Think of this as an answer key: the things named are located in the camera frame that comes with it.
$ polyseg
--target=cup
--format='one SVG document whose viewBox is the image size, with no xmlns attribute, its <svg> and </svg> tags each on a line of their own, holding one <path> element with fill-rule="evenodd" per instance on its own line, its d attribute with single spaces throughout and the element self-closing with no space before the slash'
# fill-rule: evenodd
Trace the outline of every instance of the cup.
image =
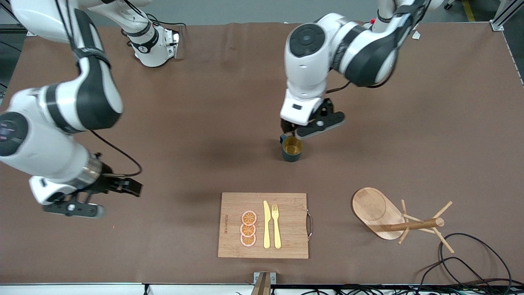
<svg viewBox="0 0 524 295">
<path fill-rule="evenodd" d="M 287 162 L 296 162 L 300 159 L 302 148 L 304 144 L 301 140 L 294 136 L 287 136 L 282 134 L 280 136 L 280 144 L 282 145 L 282 157 Z"/>
</svg>

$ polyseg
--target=wooden mug tree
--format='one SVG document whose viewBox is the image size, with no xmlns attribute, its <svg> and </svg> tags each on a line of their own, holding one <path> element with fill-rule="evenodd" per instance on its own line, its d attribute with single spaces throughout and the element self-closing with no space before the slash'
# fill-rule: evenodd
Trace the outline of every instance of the wooden mug tree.
<svg viewBox="0 0 524 295">
<path fill-rule="evenodd" d="M 409 216 L 406 203 L 404 200 L 401 202 L 402 213 L 381 191 L 365 187 L 355 193 L 352 203 L 358 219 L 380 238 L 393 240 L 400 237 L 398 241 L 400 245 L 409 231 L 416 229 L 436 235 L 451 253 L 455 253 L 437 229 L 444 226 L 444 220 L 440 216 L 453 202 L 449 201 L 432 218 L 425 220 Z"/>
</svg>

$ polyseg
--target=wooden block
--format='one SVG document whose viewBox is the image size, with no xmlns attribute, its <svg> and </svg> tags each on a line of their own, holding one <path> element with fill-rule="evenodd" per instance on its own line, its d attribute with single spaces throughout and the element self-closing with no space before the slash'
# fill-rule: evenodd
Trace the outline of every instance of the wooden block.
<svg viewBox="0 0 524 295">
<path fill-rule="evenodd" d="M 264 248 L 264 200 L 271 208 L 278 205 L 278 225 L 282 247 L 275 248 L 274 223 L 269 222 L 271 247 Z M 246 247 L 240 242 L 242 213 L 252 210 L 257 215 L 256 242 Z M 219 257 L 236 258 L 309 258 L 306 229 L 306 194 L 291 193 L 222 193 L 220 215 Z"/>
</svg>

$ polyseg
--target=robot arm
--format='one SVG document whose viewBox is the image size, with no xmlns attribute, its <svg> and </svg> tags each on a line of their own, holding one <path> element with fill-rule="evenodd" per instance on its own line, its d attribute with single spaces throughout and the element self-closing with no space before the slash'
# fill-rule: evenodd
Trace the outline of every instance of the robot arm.
<svg viewBox="0 0 524 295">
<path fill-rule="evenodd" d="M 116 22 L 132 42 L 135 56 L 147 67 L 159 67 L 174 57 L 179 34 L 153 25 L 140 9 L 152 0 L 70 0 L 71 7 L 91 10 Z M 19 21 L 31 32 L 45 39 L 68 43 L 54 0 L 13 0 L 12 8 Z"/>
<path fill-rule="evenodd" d="M 341 125 L 324 99 L 331 69 L 357 87 L 378 87 L 389 79 L 397 51 L 430 7 L 442 0 L 379 0 L 378 22 L 368 29 L 330 13 L 295 28 L 288 36 L 284 62 L 288 77 L 280 111 L 284 133 L 305 139 Z"/>
<path fill-rule="evenodd" d="M 49 18 L 62 19 L 61 27 L 48 27 L 54 40 L 73 36 L 73 53 L 79 76 L 71 81 L 15 93 L 0 114 L 0 161 L 33 175 L 29 184 L 37 202 L 51 213 L 101 217 L 103 209 L 77 200 L 88 194 L 116 191 L 139 196 L 141 185 L 118 178 L 111 169 L 73 140 L 86 130 L 111 128 L 123 112 L 122 100 L 111 76 L 98 32 L 78 6 L 57 5 Z M 12 2 L 16 13 L 18 1 Z"/>
</svg>

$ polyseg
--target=gold fork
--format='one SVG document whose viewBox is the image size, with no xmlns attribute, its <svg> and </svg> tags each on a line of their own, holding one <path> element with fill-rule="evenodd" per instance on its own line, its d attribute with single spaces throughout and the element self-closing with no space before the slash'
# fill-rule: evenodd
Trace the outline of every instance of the gold fork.
<svg viewBox="0 0 524 295">
<path fill-rule="evenodd" d="M 271 205 L 271 216 L 275 221 L 275 248 L 280 249 L 282 241 L 280 241 L 280 230 L 278 229 L 278 205 Z"/>
</svg>

